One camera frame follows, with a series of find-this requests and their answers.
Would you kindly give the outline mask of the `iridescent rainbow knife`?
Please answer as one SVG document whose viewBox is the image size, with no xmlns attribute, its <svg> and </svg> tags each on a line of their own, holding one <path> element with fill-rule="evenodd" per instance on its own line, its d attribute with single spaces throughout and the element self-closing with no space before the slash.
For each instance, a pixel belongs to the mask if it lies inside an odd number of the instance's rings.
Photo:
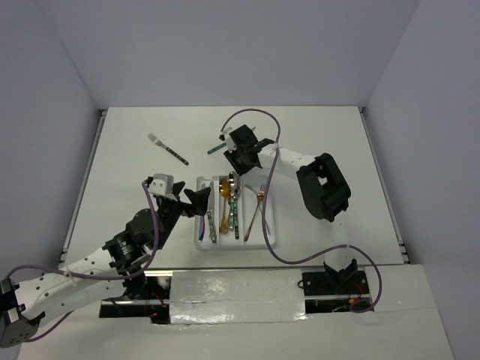
<svg viewBox="0 0 480 360">
<path fill-rule="evenodd" d="M 205 231 L 206 231 L 206 219 L 204 216 L 202 216 L 199 218 L 199 229 L 198 229 L 198 237 L 197 237 L 198 242 L 203 241 L 205 237 Z"/>
</svg>

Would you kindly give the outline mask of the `ornate gold spoon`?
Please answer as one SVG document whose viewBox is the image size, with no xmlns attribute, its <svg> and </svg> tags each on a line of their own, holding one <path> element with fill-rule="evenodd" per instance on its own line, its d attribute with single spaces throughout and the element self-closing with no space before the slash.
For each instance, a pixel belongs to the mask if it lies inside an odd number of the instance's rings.
<svg viewBox="0 0 480 360">
<path fill-rule="evenodd" d="M 220 234 L 226 235 L 229 230 L 229 216 L 230 216 L 230 206 L 227 200 L 223 203 L 222 219 L 220 222 Z"/>
</svg>

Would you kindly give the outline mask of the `spoon with black handle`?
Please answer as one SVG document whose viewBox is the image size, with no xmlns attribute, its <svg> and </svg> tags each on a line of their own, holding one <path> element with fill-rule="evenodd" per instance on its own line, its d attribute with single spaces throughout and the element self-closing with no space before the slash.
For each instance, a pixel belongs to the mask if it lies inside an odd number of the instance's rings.
<svg viewBox="0 0 480 360">
<path fill-rule="evenodd" d="M 237 187 L 233 193 L 233 229 L 235 234 L 235 239 L 239 240 L 239 200 L 240 200 L 241 190 Z"/>
</svg>

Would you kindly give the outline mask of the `spoon with teal handle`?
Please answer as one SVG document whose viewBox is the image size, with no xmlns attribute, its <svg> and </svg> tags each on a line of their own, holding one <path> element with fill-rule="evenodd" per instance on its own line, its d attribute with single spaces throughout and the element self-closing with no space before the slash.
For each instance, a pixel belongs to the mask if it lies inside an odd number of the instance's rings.
<svg viewBox="0 0 480 360">
<path fill-rule="evenodd" d="M 238 203 L 240 194 L 240 180 L 236 172 L 230 172 L 228 175 L 229 184 L 229 230 L 234 232 L 235 238 L 239 239 L 239 216 Z"/>
</svg>

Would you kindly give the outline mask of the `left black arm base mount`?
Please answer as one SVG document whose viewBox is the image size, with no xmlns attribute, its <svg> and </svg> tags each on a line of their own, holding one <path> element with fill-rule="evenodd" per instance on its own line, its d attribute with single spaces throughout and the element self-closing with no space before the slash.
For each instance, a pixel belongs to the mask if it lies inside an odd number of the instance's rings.
<svg viewBox="0 0 480 360">
<path fill-rule="evenodd" d="M 172 273 L 147 274 L 132 280 L 123 295 L 101 302 L 101 319 L 144 319 L 155 325 L 170 324 Z"/>
</svg>

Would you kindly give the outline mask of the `knife with teal handle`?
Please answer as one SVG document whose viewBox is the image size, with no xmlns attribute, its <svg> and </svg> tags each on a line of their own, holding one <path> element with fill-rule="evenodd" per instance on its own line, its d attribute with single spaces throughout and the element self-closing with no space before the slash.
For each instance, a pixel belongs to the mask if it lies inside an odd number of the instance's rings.
<svg viewBox="0 0 480 360">
<path fill-rule="evenodd" d="M 217 151 L 225 148 L 226 146 L 227 146 L 227 144 L 226 144 L 225 142 L 222 142 L 221 144 L 216 145 L 215 147 L 209 149 L 209 150 L 206 152 L 206 154 L 207 154 L 207 155 L 211 155 L 211 154 L 213 154 L 213 153 L 215 153 L 215 152 L 217 152 Z"/>
</svg>

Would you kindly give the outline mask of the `ornate silver knife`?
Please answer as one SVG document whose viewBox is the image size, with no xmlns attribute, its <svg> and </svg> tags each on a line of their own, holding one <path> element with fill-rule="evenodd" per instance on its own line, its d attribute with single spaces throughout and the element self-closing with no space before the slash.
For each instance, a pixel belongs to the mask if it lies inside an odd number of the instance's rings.
<svg viewBox="0 0 480 360">
<path fill-rule="evenodd" d="M 210 189 L 210 194 L 209 194 L 209 198 L 208 198 L 208 209 L 211 209 L 213 211 L 213 214 L 214 214 L 214 219 L 215 219 L 215 184 L 213 181 L 210 181 L 210 184 L 209 184 L 209 189 Z"/>
</svg>

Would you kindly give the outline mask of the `fork with black handle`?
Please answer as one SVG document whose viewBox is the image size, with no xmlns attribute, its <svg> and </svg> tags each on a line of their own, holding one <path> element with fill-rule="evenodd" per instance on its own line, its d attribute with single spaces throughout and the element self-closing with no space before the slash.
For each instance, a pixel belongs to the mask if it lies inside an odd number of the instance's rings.
<svg viewBox="0 0 480 360">
<path fill-rule="evenodd" d="M 171 154 L 174 158 L 176 158 L 178 161 L 180 161 L 181 163 L 183 163 L 185 166 L 188 166 L 189 165 L 189 162 L 187 160 L 185 160 L 180 154 L 178 154 L 176 151 L 174 151 L 173 149 L 171 149 L 169 146 L 165 145 L 162 141 L 160 141 L 153 133 L 149 133 L 147 135 L 147 137 L 150 139 L 150 141 L 164 149 L 165 151 L 167 151 L 169 154 Z"/>
</svg>

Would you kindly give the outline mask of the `copper fork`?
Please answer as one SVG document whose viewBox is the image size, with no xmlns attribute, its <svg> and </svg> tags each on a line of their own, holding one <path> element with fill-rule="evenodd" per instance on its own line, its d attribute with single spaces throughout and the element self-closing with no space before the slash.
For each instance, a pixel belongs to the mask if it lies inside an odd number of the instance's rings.
<svg viewBox="0 0 480 360">
<path fill-rule="evenodd" d="M 266 184 L 262 184 L 259 188 L 259 190 L 256 192 L 256 208 L 254 210 L 253 216 L 250 220 L 249 226 L 247 228 L 247 232 L 244 235 L 244 242 L 247 242 L 248 239 L 250 238 L 251 235 L 251 230 L 254 225 L 255 218 L 257 216 L 257 213 L 260 209 L 260 203 L 264 200 L 265 197 L 265 191 L 266 191 Z"/>
</svg>

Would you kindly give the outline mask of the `plain silver fork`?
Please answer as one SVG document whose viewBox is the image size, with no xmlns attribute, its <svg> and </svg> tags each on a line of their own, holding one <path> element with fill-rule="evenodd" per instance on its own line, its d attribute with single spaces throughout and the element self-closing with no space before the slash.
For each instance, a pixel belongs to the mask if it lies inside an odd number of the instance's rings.
<svg viewBox="0 0 480 360">
<path fill-rule="evenodd" d="M 246 187 L 248 190 L 252 191 L 253 193 L 257 194 L 257 191 L 256 191 L 252 186 L 250 186 L 249 184 L 245 184 L 245 187 Z M 269 235 L 271 235 L 269 224 L 266 222 L 266 217 L 265 217 L 265 227 L 266 227 L 266 229 L 267 229 L 267 233 L 268 233 Z"/>
</svg>

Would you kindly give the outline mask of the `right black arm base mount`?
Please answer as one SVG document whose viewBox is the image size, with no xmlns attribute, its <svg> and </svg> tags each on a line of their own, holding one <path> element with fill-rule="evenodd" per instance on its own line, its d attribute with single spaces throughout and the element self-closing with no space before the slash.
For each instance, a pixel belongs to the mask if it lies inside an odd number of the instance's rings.
<svg viewBox="0 0 480 360">
<path fill-rule="evenodd" d="M 364 313 L 374 309 L 367 276 L 355 259 L 340 271 L 324 264 L 321 271 L 303 272 L 297 287 L 303 291 L 307 314 Z"/>
</svg>

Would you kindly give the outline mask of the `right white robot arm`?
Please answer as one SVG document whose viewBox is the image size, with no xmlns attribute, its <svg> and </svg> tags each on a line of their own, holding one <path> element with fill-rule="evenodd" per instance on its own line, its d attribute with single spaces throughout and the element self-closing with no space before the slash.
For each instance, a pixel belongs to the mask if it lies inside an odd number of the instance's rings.
<svg viewBox="0 0 480 360">
<path fill-rule="evenodd" d="M 254 131 L 247 125 L 220 133 L 220 139 L 226 143 L 225 158 L 239 176 L 253 168 L 268 169 L 265 195 L 273 175 L 279 172 L 297 181 L 305 208 L 319 221 L 330 223 L 331 247 L 321 250 L 304 259 L 286 260 L 276 254 L 271 246 L 266 230 L 266 217 L 262 216 L 262 232 L 265 244 L 271 255 L 285 265 L 300 265 L 317 257 L 324 256 L 323 266 L 326 285 L 333 293 L 343 293 L 353 282 L 358 271 L 358 263 L 351 254 L 345 225 L 345 214 L 351 197 L 350 186 L 335 159 L 328 153 L 316 157 L 301 154 L 279 146 L 277 140 L 257 139 Z"/>
</svg>

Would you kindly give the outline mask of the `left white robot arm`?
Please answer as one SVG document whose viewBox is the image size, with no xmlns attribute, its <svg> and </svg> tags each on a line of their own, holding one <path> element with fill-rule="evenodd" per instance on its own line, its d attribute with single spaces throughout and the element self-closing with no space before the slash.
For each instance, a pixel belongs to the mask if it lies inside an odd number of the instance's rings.
<svg viewBox="0 0 480 360">
<path fill-rule="evenodd" d="M 159 177 L 144 180 L 142 189 L 148 208 L 93 253 L 62 268 L 18 265 L 7 273 L 1 280 L 1 347 L 40 340 L 40 327 L 92 302 L 144 295 L 156 253 L 180 217 L 206 214 L 212 191 L 193 191 L 182 181 L 161 187 Z"/>
</svg>

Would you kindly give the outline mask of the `knife with black handle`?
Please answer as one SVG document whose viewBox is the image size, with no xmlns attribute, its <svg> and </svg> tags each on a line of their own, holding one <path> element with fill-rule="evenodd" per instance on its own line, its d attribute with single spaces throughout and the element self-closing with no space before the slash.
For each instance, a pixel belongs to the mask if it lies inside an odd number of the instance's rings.
<svg viewBox="0 0 480 360">
<path fill-rule="evenodd" d="M 207 214 L 208 226 L 209 226 L 209 239 L 211 240 L 212 243 L 216 244 L 217 243 L 217 231 L 216 231 L 213 211 L 211 209 L 209 209 L 206 214 Z"/>
</svg>

